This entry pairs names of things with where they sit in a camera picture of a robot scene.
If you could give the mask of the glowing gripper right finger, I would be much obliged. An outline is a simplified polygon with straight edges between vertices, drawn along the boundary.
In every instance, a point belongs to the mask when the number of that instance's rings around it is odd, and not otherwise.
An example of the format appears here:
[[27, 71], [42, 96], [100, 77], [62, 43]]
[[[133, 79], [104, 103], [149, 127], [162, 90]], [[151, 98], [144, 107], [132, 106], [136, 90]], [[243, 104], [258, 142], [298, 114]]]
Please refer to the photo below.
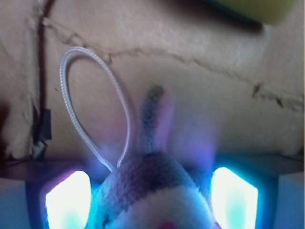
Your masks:
[[258, 188], [226, 167], [212, 176], [211, 198], [214, 217], [222, 229], [254, 229]]

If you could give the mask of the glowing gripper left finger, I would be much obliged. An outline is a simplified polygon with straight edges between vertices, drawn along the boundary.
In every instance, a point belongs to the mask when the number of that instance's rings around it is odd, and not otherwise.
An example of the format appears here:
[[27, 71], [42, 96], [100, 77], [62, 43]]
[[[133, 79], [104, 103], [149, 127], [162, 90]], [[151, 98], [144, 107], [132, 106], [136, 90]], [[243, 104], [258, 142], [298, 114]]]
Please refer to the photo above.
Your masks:
[[92, 201], [89, 175], [70, 169], [47, 181], [40, 191], [43, 229], [83, 229]]

